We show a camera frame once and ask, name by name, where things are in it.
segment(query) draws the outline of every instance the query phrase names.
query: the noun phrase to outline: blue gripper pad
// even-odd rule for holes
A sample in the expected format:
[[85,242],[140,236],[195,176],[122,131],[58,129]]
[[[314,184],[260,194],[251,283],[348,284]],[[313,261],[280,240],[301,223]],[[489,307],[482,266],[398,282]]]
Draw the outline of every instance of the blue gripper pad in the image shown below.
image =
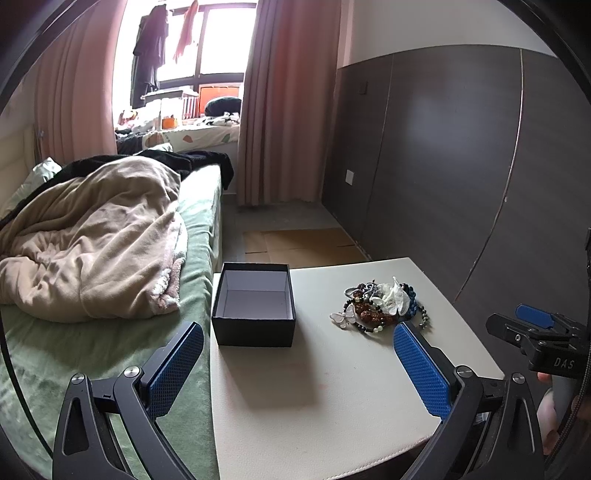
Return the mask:
[[394,329],[394,351],[427,411],[444,420],[452,409],[449,384],[404,322]]
[[168,413],[202,350],[203,331],[197,326],[168,357],[148,386],[148,417],[154,420]]
[[538,310],[529,305],[519,305],[515,309],[515,316],[524,322],[533,323],[541,328],[552,328],[554,320],[552,315],[544,310]]

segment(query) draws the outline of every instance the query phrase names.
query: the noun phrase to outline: white wall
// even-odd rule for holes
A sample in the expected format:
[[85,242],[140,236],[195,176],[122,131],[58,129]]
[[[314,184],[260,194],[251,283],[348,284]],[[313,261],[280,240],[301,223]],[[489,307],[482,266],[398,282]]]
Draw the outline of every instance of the white wall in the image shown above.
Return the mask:
[[339,66],[437,45],[502,45],[553,55],[497,0],[342,1]]
[[0,139],[35,123],[37,64],[25,75],[0,114]]

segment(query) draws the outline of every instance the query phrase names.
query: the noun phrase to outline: light switch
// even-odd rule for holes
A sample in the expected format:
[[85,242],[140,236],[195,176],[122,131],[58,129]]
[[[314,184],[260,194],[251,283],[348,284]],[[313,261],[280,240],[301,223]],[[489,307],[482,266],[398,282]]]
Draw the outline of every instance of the light switch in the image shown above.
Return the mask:
[[349,185],[352,185],[354,175],[355,174],[352,171],[347,170],[347,173],[345,174],[345,182],[347,182]]

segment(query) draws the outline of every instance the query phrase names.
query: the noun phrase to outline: window frame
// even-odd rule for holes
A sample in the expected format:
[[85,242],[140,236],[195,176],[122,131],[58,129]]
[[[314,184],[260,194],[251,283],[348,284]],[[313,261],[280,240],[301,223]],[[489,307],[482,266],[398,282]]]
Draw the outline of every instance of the window frame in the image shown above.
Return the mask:
[[[199,5],[199,12],[203,12],[203,22],[199,34],[199,43],[197,45],[197,61],[195,64],[195,74],[190,77],[162,80],[159,82],[161,89],[178,88],[185,85],[192,85],[195,92],[199,92],[201,85],[211,85],[214,83],[242,83],[244,82],[244,73],[205,73],[201,74],[201,59],[203,57],[203,40],[205,39],[205,30],[207,28],[207,18],[209,12],[218,8],[256,8],[256,2],[235,2],[225,4],[207,4]],[[173,16],[184,15],[189,7],[174,8],[171,10]]]

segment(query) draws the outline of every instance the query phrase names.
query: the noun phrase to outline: white flower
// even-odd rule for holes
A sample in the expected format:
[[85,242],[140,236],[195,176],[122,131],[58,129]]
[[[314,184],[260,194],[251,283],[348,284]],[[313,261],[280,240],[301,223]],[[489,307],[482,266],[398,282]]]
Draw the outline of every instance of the white flower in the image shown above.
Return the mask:
[[378,285],[382,298],[372,297],[370,300],[373,301],[374,305],[380,307],[384,313],[388,312],[390,315],[404,315],[410,305],[410,298],[407,293],[402,289],[400,283],[394,279],[394,285],[389,283],[381,283]]

